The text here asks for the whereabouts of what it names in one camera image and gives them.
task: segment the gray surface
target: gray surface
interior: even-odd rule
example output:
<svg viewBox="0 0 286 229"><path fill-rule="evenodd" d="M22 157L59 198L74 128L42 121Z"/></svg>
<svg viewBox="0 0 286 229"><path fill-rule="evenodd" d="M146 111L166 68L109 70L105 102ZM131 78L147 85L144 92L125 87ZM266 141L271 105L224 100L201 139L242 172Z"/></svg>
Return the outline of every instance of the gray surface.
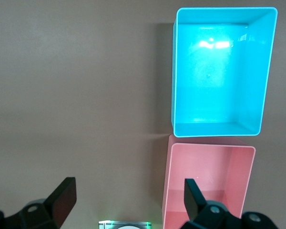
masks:
<svg viewBox="0 0 286 229"><path fill-rule="evenodd" d="M6 215L76 176L62 228L99 220L162 227L172 23L180 7L279 11L262 133L245 210L286 229L285 1L0 1L0 209Z"/></svg>

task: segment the blue bin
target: blue bin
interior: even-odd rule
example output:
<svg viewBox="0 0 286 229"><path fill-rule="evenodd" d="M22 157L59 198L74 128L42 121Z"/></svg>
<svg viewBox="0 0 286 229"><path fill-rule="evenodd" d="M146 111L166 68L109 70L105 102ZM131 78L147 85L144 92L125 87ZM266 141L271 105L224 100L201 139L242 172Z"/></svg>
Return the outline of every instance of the blue bin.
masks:
<svg viewBox="0 0 286 229"><path fill-rule="evenodd" d="M181 8L173 29L176 137L261 131L276 8Z"/></svg>

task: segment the plastic container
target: plastic container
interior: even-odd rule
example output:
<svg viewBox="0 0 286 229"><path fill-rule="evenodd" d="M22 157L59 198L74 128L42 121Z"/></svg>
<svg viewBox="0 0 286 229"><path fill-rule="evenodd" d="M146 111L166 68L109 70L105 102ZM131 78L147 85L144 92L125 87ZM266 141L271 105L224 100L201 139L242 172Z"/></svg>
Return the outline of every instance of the plastic container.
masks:
<svg viewBox="0 0 286 229"><path fill-rule="evenodd" d="M177 137L260 133L275 8L181 8L173 29Z"/></svg>
<svg viewBox="0 0 286 229"><path fill-rule="evenodd" d="M184 179L193 178L206 200L222 202L236 217L243 211L255 148L233 137L169 137L163 195L163 229L189 220Z"/></svg>

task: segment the screw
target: screw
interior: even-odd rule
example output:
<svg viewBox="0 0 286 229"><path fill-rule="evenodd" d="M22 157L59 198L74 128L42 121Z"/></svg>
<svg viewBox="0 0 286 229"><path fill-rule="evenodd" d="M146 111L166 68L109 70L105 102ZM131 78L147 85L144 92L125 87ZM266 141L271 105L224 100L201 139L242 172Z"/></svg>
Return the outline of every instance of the screw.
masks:
<svg viewBox="0 0 286 229"><path fill-rule="evenodd" d="M261 218L259 218L259 216L256 214L250 214L249 218L254 222L260 222L261 221Z"/></svg>
<svg viewBox="0 0 286 229"><path fill-rule="evenodd" d="M213 212L213 213L219 213L220 212L219 208L216 206L211 206L210 209L211 209L211 212Z"/></svg>
<svg viewBox="0 0 286 229"><path fill-rule="evenodd" d="M34 205L34 206L32 206L32 207L29 207L28 212L36 211L37 208L38 208L38 207L37 207L36 205Z"/></svg>

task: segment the pink plastic container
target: pink plastic container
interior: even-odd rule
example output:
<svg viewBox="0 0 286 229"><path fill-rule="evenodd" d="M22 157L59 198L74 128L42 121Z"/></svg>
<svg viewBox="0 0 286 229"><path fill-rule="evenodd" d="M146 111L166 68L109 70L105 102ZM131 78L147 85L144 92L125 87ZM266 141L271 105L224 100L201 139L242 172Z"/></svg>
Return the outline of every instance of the pink plastic container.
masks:
<svg viewBox="0 0 286 229"><path fill-rule="evenodd" d="M184 206L184 179L193 178L206 200L226 205L241 217L255 148L233 137L169 137L163 195L163 229L189 220Z"/></svg>

